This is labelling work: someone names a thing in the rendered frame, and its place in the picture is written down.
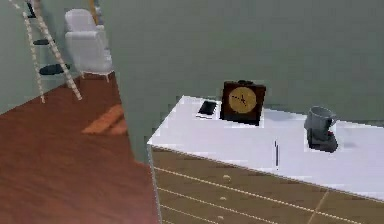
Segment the black phone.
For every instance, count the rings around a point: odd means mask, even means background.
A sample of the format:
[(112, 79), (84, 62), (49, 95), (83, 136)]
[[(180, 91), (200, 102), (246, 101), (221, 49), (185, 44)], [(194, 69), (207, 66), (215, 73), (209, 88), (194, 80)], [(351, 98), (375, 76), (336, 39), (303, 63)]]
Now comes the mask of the black phone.
[(215, 113), (216, 106), (217, 103), (214, 101), (204, 101), (199, 111), (197, 112), (197, 116), (203, 118), (212, 118)]

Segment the grey mug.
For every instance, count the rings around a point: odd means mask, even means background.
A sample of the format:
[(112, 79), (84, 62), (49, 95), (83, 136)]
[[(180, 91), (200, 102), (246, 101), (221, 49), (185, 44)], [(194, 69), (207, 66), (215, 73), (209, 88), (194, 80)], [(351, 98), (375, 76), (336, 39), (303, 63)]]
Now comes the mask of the grey mug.
[(328, 131), (330, 127), (335, 123), (335, 113), (321, 106), (313, 106), (308, 111), (304, 128), (310, 137), (325, 141), (329, 138)]

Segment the brown square clock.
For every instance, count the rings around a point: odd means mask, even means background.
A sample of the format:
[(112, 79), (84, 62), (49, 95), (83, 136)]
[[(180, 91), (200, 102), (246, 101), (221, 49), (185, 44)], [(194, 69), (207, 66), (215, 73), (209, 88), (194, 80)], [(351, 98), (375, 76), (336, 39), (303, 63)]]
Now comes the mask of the brown square clock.
[(265, 85), (247, 80), (225, 81), (220, 119), (258, 126), (265, 93)]

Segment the white-topped brown chest of drawers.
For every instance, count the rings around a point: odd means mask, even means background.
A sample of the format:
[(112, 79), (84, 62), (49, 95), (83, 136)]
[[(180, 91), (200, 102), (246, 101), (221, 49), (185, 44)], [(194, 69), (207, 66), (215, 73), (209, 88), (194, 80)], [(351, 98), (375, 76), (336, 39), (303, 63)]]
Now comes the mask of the white-topped brown chest of drawers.
[(384, 224), (384, 128), (339, 121), (326, 153), (300, 114), (251, 126), (198, 117), (202, 103), (182, 97), (148, 142), (161, 224)]

